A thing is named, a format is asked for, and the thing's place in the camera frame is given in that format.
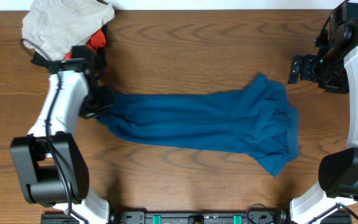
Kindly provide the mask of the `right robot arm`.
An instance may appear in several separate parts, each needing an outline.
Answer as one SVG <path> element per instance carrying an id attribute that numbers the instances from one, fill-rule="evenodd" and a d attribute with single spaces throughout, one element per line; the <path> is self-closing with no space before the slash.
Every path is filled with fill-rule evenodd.
<path id="1" fill-rule="evenodd" d="M 333 9 L 314 40 L 315 55 L 293 58 L 289 84 L 315 82 L 331 93 L 349 95 L 346 148 L 325 156 L 318 183 L 290 201 L 281 220 L 288 223 L 350 223 L 358 216 L 358 3 L 343 1 Z"/>

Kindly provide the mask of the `teal blue t-shirt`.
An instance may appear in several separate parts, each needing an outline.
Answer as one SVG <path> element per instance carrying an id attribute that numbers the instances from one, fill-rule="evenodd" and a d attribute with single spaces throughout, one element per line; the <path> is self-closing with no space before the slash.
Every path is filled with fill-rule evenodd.
<path id="1" fill-rule="evenodd" d="M 299 112 L 285 86 L 261 73 L 243 90 L 113 98 L 98 121 L 126 141 L 247 154 L 274 177 L 298 158 Z"/>

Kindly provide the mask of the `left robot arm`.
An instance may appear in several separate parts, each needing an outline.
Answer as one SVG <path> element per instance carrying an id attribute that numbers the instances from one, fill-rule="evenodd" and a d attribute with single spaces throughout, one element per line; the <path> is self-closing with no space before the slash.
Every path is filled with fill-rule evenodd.
<path id="1" fill-rule="evenodd" d="M 42 110 L 10 152 L 28 203 L 47 208 L 41 223 L 113 223 L 107 200 L 90 189 L 90 173 L 75 142 L 78 118 L 97 118 L 114 101 L 100 85 L 105 50 L 74 46 L 69 59 L 47 60 L 49 89 Z"/>

